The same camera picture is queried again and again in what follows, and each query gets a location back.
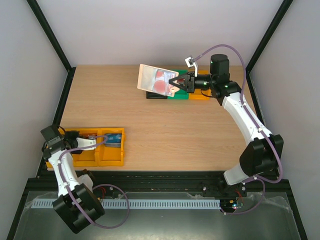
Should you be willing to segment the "yellow bin at back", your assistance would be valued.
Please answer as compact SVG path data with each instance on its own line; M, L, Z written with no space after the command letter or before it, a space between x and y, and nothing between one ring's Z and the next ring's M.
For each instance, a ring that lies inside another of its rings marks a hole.
M198 71L198 75L207 75L210 72L208 70L199 70ZM194 93L189 93L188 95L188 99L189 100L209 100L210 98L208 97L208 95L211 93L210 90L203 90L203 93L205 95L202 94L200 89L196 89Z

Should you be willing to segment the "blue VIP card stack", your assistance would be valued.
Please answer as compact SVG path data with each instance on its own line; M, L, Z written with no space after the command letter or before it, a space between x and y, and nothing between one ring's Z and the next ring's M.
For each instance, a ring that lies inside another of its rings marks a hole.
M106 141L104 145L111 148L120 148L122 143L121 133L107 133L105 134Z

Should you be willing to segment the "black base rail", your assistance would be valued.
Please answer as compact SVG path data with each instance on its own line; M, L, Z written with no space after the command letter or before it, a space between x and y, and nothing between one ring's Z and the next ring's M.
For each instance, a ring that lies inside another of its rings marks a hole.
M247 192L260 192L262 183L253 181L234 186L223 183L222 171L91 171L94 186L111 184L124 192L187 192L201 193L204 197L236 197L236 190L242 196ZM53 171L42 170L40 175L27 180L23 194L30 191L58 190ZM293 196L288 180L279 183L265 183L266 193L286 193Z

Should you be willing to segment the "red card stack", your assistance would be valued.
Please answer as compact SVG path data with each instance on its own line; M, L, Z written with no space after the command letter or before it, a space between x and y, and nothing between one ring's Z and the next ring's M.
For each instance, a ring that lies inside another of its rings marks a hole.
M81 137L84 139L90 139L90 140L94 140L97 138L95 135L82 135Z

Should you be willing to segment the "white red-dot credit card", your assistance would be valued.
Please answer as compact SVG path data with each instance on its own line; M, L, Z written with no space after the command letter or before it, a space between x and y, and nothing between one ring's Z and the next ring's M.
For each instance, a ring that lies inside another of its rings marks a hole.
M177 76L176 72L158 69L155 73L155 77L153 81L153 87L152 87L153 92L160 95L164 95L164 96L171 95L170 93L171 85L169 84L169 80L176 76Z

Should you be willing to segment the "yellow bin with blue cards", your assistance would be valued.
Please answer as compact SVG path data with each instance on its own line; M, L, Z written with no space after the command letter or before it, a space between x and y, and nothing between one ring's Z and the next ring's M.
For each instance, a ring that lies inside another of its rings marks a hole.
M96 148L97 165L99 167L122 167L124 166L124 144L125 129L124 128L99 128L98 135L105 134L122 134L121 147L106 147L102 144Z

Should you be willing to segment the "black frame post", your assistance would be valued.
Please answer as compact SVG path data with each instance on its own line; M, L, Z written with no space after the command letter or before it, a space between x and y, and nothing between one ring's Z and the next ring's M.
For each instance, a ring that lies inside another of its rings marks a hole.
M277 30L278 26L280 25L282 19L286 15L286 13L289 10L292 3L293 3L293 0L283 0L282 1L281 5L279 6L277 12L275 13L272 21L270 22L267 30L265 31L262 39L260 40L257 48L255 49L251 59L249 60L247 66L246 66L246 73L247 74L249 74L253 70L254 66L258 62L260 56L262 55L267 44L271 40L273 34Z
M71 66L63 48L61 47L54 31L52 30L45 14L43 13L39 3L37 0L27 0L26 1L32 10L34 16L36 17L38 23L40 24L41 28L43 29L46 37L48 38L49 42L51 43L53 49L55 50L58 58L60 59L62 65L64 66L65 70L68 74L74 75L75 68Z

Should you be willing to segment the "green bin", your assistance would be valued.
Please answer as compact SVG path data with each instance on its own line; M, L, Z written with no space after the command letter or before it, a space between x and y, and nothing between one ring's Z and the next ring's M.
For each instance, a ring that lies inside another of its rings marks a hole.
M182 69L174 69L175 72L178 72L179 75L183 75L185 73L187 73L187 70L182 70ZM189 99L189 93L183 91L183 90L179 90L177 91L173 97L168 96L167 97L168 100L188 100Z

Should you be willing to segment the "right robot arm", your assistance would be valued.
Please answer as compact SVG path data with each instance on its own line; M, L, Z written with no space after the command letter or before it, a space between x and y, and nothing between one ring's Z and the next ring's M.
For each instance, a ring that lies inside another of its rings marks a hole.
M268 130L253 112L245 99L243 88L230 80L230 62L225 54L210 57L210 71L199 74L187 72L170 79L170 85L187 93L195 90L210 90L211 97L230 114L242 133L246 148L239 158L239 163L223 174L224 180L218 183L218 191L229 196L236 189L236 184L249 183L253 180L267 181L262 173L278 170L278 183L283 176L281 154L284 140L278 134Z

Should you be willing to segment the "yellow bin with red cards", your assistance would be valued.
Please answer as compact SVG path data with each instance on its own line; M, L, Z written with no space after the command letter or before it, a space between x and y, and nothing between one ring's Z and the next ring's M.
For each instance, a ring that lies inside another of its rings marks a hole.
M49 157L53 150L65 149L64 135L66 131L79 131L79 138L83 135L98 135L99 128L62 128L56 125L50 125L42 129L41 135L45 142L42 147L42 158L45 160L46 167L51 169ZM96 167L98 161L95 157L96 150L77 150L72 152L74 167Z

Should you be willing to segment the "black frame post right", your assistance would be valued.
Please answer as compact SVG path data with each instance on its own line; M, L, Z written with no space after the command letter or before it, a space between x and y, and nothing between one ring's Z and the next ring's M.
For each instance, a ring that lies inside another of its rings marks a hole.
M272 21L270 22L267 30L265 31L262 39L260 40L257 48L255 49L251 59L249 60L247 66L246 66L246 73L247 74L249 74L253 70L254 66L258 62L260 56L262 55L267 44L271 40L273 34L277 30L278 26L280 25L282 19L286 15L286 13L289 10L292 3L293 3L293 0L283 0L282 1L281 5L279 6L277 12L275 13Z

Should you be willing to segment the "black bin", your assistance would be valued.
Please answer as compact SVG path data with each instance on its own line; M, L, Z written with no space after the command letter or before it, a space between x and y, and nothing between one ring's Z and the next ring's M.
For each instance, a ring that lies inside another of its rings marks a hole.
M165 95L161 95L161 94L158 94L158 93L147 91L146 92L146 98L147 99L164 99L164 100L166 100L168 97L165 96Z

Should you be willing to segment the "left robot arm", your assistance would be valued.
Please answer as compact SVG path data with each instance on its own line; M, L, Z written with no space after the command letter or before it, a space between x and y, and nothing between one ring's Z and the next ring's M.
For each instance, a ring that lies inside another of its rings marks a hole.
M73 153L95 150L97 137L83 137L79 131L59 131L57 125L42 129L45 140L42 157L50 163L58 186L58 199L52 205L70 230L77 234L105 214L102 204L93 193L93 179L89 171L77 175Z

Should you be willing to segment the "black frame post left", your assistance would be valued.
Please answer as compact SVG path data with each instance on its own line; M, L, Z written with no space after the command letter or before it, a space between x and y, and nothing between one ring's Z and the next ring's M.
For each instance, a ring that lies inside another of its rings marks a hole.
M71 66L63 48L61 47L54 31L52 30L45 14L43 13L39 3L37 0L27 0L26 1L32 10L34 16L36 17L38 23L40 24L41 28L43 29L46 37L48 38L49 42L51 43L53 49L55 50L58 58L60 59L62 65L64 66L65 70L68 74L74 75L75 68Z

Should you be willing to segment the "cream leather card holder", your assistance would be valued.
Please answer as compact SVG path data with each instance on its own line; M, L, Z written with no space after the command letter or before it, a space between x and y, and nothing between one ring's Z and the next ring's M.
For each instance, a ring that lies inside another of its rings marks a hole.
M180 89L169 83L170 79L178 77L177 71L150 66L139 65L137 88L150 93L167 97L174 97Z

